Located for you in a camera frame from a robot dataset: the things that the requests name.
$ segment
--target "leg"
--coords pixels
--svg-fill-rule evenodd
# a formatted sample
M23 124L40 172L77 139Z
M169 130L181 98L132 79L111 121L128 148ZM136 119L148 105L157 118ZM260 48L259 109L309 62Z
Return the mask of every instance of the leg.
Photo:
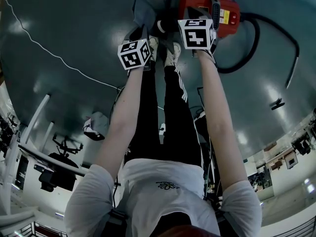
M156 150L160 146L155 84L158 39L151 37L150 47L154 49L151 70L143 73L136 132L126 152L124 163L135 158L155 158Z
M174 49L174 55L169 51L167 52L164 67L166 133L163 143L166 157L168 160L203 167L201 148L189 109L188 95L181 80L179 69L175 67L181 53L181 47L178 43L174 43Z

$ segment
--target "hair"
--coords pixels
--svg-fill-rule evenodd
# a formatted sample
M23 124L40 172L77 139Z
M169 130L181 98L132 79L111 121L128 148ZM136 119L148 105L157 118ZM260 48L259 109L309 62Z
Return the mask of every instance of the hair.
M177 226L169 229L158 237L219 237L204 229L191 225Z

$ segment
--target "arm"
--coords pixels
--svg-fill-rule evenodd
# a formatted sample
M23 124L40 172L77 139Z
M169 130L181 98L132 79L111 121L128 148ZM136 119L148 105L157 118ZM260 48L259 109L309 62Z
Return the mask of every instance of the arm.
M143 67L131 70L126 86L115 105L109 132L95 162L105 168L113 180L118 175L125 151L136 131L143 70Z
M217 69L206 52L198 50L197 54L202 67L207 131L214 147L224 191L230 185L248 178Z

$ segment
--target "wrist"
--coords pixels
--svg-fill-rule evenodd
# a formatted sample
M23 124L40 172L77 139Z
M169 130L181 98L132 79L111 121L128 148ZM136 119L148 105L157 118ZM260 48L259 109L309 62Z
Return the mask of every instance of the wrist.
M215 64L214 58L206 51L206 50L197 50L197 56L200 61L210 60L213 64Z
M138 68L135 68L135 69L131 69L129 71L129 76L131 74L139 74L139 73L142 73L144 71L144 67L138 67Z

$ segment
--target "black pants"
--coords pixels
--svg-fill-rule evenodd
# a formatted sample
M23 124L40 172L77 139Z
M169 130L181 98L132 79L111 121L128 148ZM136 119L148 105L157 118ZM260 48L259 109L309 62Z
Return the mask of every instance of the black pants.
M166 94L164 101L165 125L163 145L158 130L158 104L155 69L143 73L136 133L126 152L124 162L135 158L178 161L202 166L201 148L189 109L188 96L173 66L164 68Z

